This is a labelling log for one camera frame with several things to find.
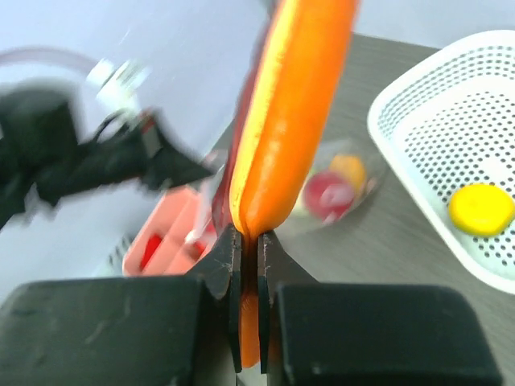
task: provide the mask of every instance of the yellow toy fruit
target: yellow toy fruit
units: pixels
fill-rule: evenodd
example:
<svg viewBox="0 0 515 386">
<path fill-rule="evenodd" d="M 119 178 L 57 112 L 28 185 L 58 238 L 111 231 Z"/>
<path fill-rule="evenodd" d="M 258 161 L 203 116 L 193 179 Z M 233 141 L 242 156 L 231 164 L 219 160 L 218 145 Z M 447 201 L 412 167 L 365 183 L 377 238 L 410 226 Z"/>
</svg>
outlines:
<svg viewBox="0 0 515 386">
<path fill-rule="evenodd" d="M 367 170 L 361 158 L 356 155 L 338 154 L 332 159 L 329 170 L 334 171 L 348 181 L 354 188 L 356 195 L 361 194 L 367 179 Z"/>
<path fill-rule="evenodd" d="M 515 203 L 508 193 L 477 183 L 462 187 L 449 202 L 454 225 L 473 236 L 490 237 L 504 231 L 515 217 Z"/>
</svg>

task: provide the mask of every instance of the blurry black object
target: blurry black object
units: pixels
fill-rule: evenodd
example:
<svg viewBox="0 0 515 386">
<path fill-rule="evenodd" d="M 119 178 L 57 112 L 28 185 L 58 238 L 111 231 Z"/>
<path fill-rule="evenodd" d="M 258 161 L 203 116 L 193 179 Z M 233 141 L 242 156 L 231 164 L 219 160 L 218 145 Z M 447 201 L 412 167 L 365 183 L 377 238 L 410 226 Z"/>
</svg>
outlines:
<svg viewBox="0 0 515 386">
<path fill-rule="evenodd" d="M 79 143 L 66 92 L 32 87 L 2 96 L 0 227 L 27 210 L 31 190 L 54 207 L 65 196 L 127 179 L 138 178 L 157 191 L 212 174 L 167 140 L 156 111 L 128 121 L 123 117 L 108 117 L 92 139 Z M 101 141 L 101 131 L 113 121 L 120 121 L 121 127 Z"/>
<path fill-rule="evenodd" d="M 258 255 L 269 386 L 502 384 L 455 291 L 321 284 L 273 232 Z M 0 384 L 235 384 L 244 265 L 241 234 L 229 226 L 185 276 L 23 285 L 0 308 Z"/>
</svg>

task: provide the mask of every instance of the perforated basket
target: perforated basket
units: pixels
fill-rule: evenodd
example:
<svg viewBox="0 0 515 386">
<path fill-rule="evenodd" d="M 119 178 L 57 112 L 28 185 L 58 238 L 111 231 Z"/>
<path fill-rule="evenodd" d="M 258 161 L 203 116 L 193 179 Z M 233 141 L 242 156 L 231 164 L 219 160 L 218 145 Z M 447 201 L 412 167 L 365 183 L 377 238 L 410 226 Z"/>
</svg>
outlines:
<svg viewBox="0 0 515 386">
<path fill-rule="evenodd" d="M 447 203 L 490 183 L 515 198 L 515 31 L 461 39 L 424 60 L 373 102 L 369 132 L 463 266 L 515 294 L 515 223 L 497 237 L 456 229 Z"/>
</svg>

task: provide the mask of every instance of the pink plastic tray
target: pink plastic tray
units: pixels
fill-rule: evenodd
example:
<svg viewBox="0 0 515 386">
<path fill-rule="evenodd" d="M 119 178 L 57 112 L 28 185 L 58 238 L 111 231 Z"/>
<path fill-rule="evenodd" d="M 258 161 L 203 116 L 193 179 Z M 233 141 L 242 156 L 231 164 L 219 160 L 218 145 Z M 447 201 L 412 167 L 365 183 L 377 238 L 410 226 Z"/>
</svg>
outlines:
<svg viewBox="0 0 515 386">
<path fill-rule="evenodd" d="M 189 187 L 171 191 L 159 201 L 148 221 L 134 240 L 123 261 L 125 276 L 181 275 L 204 257 L 195 256 L 194 248 L 185 245 L 186 235 L 195 225 L 200 206 L 200 195 Z M 140 262 L 149 238 L 157 234 L 163 238 L 150 261 L 141 270 Z"/>
</svg>

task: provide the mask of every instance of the orange carrot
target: orange carrot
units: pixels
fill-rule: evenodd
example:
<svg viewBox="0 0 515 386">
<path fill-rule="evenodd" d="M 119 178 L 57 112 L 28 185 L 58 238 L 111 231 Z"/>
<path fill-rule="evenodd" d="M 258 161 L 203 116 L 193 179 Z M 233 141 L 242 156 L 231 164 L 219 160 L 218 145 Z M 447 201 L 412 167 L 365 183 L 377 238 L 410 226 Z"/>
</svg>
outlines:
<svg viewBox="0 0 515 386">
<path fill-rule="evenodd" d="M 358 0 L 282 0 L 257 72 L 230 184 L 247 272 L 257 277 L 256 240 L 290 214 L 313 163 L 339 83 Z M 257 284 L 241 304 L 241 361 L 259 360 Z"/>
</svg>

